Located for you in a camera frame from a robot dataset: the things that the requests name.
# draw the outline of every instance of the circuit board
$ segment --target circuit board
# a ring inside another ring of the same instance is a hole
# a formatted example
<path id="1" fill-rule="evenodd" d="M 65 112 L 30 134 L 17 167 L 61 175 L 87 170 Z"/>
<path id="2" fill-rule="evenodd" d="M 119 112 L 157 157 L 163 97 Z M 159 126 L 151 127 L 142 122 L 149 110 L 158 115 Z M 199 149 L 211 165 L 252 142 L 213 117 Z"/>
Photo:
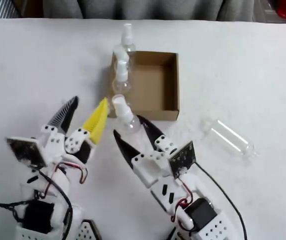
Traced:
<path id="1" fill-rule="evenodd" d="M 193 141 L 190 141 L 180 150 L 175 152 L 169 159 L 173 177 L 177 179 L 180 175 L 186 173 L 196 161 Z"/>

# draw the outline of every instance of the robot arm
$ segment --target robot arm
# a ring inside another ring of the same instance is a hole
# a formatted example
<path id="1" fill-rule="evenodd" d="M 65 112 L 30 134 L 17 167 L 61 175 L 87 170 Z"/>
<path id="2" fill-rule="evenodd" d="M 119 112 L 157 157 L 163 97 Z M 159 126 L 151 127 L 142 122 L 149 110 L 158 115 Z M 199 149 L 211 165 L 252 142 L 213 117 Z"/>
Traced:
<path id="1" fill-rule="evenodd" d="M 171 221 L 178 223 L 179 228 L 168 239 L 187 239 L 183 237 L 185 235 L 192 240 L 239 240 L 223 211 L 214 208 L 198 187 L 196 176 L 191 171 L 192 165 L 196 164 L 193 142 L 178 148 L 150 121 L 138 117 L 154 148 L 152 154 L 139 152 L 122 140 L 116 130 L 113 133 L 133 172 L 171 216 Z"/>
<path id="2" fill-rule="evenodd" d="M 101 239 L 94 222 L 84 220 L 83 209 L 70 202 L 66 170 L 80 170 L 79 182 L 85 182 L 86 164 L 93 157 L 105 127 L 108 102 L 106 98 L 102 100 L 83 126 L 66 136 L 78 102 L 75 96 L 62 106 L 42 126 L 38 139 L 7 138 L 17 160 L 32 169 L 28 179 L 21 183 L 24 201 L 0 203 L 0 207 L 13 212 L 18 223 L 15 240 L 75 240 L 80 236 L 84 240 Z"/>

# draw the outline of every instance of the clear plastic tube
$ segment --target clear plastic tube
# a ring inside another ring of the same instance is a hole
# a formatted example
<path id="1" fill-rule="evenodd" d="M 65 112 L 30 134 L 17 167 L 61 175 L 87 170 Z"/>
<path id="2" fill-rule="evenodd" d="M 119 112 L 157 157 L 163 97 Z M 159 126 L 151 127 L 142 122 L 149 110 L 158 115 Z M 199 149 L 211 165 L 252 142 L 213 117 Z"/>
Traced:
<path id="1" fill-rule="evenodd" d="M 251 158 L 256 156 L 254 145 L 244 136 L 227 126 L 221 120 L 209 122 L 205 130 L 205 138 L 219 142 L 234 155 Z"/>

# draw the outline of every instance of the clear plastic bottle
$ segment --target clear plastic bottle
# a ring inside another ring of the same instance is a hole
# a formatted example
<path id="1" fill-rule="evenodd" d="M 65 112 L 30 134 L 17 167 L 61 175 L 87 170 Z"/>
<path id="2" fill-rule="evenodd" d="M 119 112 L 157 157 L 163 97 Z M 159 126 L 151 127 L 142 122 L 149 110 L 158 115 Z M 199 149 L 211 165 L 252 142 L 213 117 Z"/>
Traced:
<path id="1" fill-rule="evenodd" d="M 121 37 L 121 44 L 129 56 L 129 69 L 135 64 L 135 53 L 137 51 L 133 41 L 132 24 L 126 23 L 123 26 L 123 32 Z"/>
<path id="2" fill-rule="evenodd" d="M 121 134 L 135 134 L 141 128 L 139 118 L 134 115 L 131 108 L 127 105 L 123 95 L 118 94 L 112 98 L 112 102 L 115 108 L 115 114 L 117 116 L 116 129 Z"/>
<path id="3" fill-rule="evenodd" d="M 114 94 L 126 94 L 131 89 L 129 71 L 125 61 L 117 61 L 115 79 L 112 83 Z"/>
<path id="4" fill-rule="evenodd" d="M 125 51 L 125 49 L 123 48 L 122 45 L 116 45 L 113 49 L 113 53 L 116 57 L 116 61 L 114 63 L 114 70 L 117 70 L 118 67 L 118 61 L 123 61 L 126 62 L 126 66 L 127 66 L 127 70 L 129 71 L 129 60 L 130 57 L 128 55 L 128 53 Z"/>

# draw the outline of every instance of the black cable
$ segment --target black cable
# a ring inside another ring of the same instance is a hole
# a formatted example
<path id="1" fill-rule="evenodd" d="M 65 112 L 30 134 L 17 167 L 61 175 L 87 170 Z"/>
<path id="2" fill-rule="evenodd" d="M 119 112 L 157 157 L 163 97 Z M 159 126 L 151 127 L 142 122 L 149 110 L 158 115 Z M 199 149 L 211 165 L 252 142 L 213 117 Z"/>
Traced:
<path id="1" fill-rule="evenodd" d="M 69 221 L 68 221 L 67 226 L 66 226 L 66 230 L 65 230 L 63 238 L 62 238 L 62 240 L 66 240 L 67 237 L 68 237 L 68 234 L 69 234 L 69 231 L 70 231 L 70 228 L 71 228 L 71 224 L 72 224 L 72 219 L 73 219 L 73 208 L 72 208 L 72 204 L 70 202 L 70 199 L 68 198 L 68 196 L 62 190 L 62 188 L 60 188 L 60 186 L 55 181 L 53 181 L 50 177 L 46 176 L 39 169 L 37 169 L 37 171 L 39 172 L 39 174 L 43 178 L 45 178 L 46 181 L 48 181 L 50 184 L 52 184 L 58 190 L 58 192 L 63 196 L 64 200 L 66 201 L 66 203 L 68 205 L 67 211 L 70 214 L 70 216 L 69 216 Z"/>
<path id="2" fill-rule="evenodd" d="M 12 203 L 0 203 L 0 208 L 3 208 L 3 209 L 11 211 L 12 214 L 13 214 L 14 219 L 18 223 L 22 223 L 23 219 L 19 218 L 18 212 L 15 210 L 15 207 L 17 207 L 19 205 L 26 205 L 26 204 L 29 204 L 30 202 L 32 202 L 32 200 L 17 201 L 17 202 L 12 202 Z"/>
<path id="3" fill-rule="evenodd" d="M 234 208 L 235 212 L 237 213 L 239 220 L 242 224 L 242 228 L 243 228 L 243 234 L 244 234 L 244 240 L 248 240 L 248 235 L 247 235 L 247 230 L 245 228 L 245 224 L 242 218 L 241 213 L 239 212 L 239 210 L 237 209 L 237 207 L 234 205 L 234 203 L 232 202 L 232 200 L 229 198 L 229 196 L 227 195 L 227 193 L 223 190 L 223 188 L 218 184 L 218 182 L 203 168 L 200 166 L 200 164 L 198 164 L 197 162 L 195 162 L 195 164 L 198 166 L 199 169 L 201 169 L 214 183 L 215 185 L 221 190 L 221 192 L 224 194 L 224 196 L 226 197 L 226 199 L 229 201 L 229 203 L 232 205 L 232 207 Z"/>

